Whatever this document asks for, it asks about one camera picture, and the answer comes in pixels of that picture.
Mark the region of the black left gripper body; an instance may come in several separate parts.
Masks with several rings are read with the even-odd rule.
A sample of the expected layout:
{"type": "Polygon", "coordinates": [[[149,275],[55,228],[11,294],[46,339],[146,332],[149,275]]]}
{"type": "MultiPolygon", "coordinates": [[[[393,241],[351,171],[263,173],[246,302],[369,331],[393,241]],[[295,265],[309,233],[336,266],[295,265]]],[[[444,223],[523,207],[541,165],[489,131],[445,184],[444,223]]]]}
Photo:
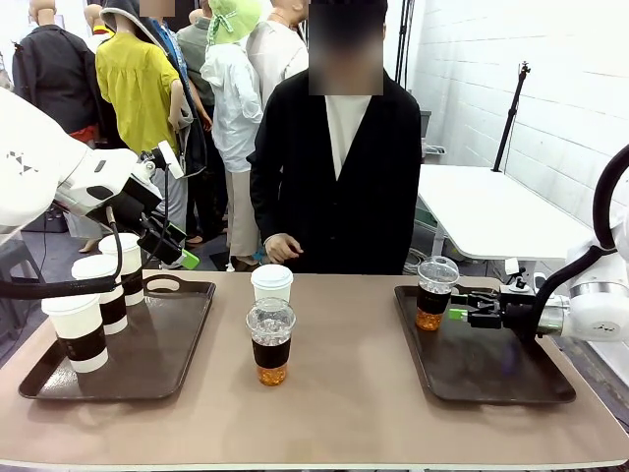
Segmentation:
{"type": "Polygon", "coordinates": [[[149,229],[162,229],[163,212],[158,209],[161,203],[162,198],[134,176],[108,201],[118,225],[124,231],[140,236],[149,229]]]}

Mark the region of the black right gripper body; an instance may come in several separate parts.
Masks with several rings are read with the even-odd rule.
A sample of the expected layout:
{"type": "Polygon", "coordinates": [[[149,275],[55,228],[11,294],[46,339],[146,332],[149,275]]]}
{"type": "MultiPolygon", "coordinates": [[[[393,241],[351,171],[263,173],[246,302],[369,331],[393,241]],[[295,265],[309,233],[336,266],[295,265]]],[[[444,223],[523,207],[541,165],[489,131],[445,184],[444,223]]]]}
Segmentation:
{"type": "Polygon", "coordinates": [[[531,292],[501,290],[495,302],[495,313],[502,325],[510,329],[536,329],[539,319],[534,315],[536,295],[531,292]]]}

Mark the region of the person's right hand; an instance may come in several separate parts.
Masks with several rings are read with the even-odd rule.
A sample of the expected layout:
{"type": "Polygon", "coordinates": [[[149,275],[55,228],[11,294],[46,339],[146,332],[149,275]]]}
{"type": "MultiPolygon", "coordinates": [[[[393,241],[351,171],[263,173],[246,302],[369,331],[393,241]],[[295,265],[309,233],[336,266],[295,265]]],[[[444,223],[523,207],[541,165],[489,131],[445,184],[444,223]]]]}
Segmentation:
{"type": "Polygon", "coordinates": [[[304,251],[300,243],[287,233],[278,233],[264,241],[264,248],[273,264],[282,265],[298,258],[304,251]]]}

